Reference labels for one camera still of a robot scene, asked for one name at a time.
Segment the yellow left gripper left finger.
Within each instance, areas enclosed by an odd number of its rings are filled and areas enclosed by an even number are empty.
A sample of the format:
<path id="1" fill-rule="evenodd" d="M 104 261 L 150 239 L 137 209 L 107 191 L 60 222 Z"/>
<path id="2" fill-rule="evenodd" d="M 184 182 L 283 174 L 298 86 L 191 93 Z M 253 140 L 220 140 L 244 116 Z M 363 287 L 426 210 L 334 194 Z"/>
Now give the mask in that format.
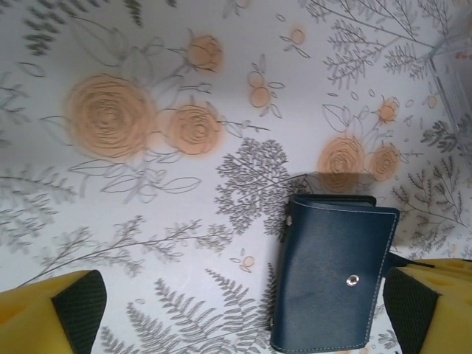
<path id="1" fill-rule="evenodd" d="M 0 293 L 0 354 L 91 354 L 105 311 L 98 270 Z"/>

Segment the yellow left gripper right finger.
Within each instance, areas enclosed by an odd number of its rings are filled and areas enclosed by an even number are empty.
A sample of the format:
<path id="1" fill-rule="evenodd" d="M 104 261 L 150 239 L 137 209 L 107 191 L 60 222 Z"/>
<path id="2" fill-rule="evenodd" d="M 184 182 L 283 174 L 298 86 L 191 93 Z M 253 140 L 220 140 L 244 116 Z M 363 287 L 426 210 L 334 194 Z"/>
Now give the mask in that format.
<path id="1" fill-rule="evenodd" d="M 472 354 L 472 260 L 392 267 L 383 301 L 402 354 Z"/>

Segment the dark blue leather card holder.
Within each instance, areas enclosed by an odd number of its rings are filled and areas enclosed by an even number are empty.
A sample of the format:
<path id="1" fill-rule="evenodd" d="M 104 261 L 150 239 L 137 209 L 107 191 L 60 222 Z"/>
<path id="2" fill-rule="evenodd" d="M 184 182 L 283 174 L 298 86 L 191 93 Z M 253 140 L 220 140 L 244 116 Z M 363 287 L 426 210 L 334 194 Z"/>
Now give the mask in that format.
<path id="1" fill-rule="evenodd" d="M 271 346 L 284 354 L 355 350 L 369 341 L 396 208 L 362 195 L 293 195 L 278 266 Z"/>

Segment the clear plastic box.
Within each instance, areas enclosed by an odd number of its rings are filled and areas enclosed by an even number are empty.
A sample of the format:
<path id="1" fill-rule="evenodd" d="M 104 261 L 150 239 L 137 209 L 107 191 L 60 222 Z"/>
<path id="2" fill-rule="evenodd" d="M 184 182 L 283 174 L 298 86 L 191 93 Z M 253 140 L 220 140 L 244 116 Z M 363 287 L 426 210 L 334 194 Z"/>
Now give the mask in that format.
<path id="1" fill-rule="evenodd" d="M 451 31 L 428 55 L 428 64 L 447 120 L 435 122 L 422 141 L 443 153 L 457 148 L 472 156 L 472 29 Z"/>

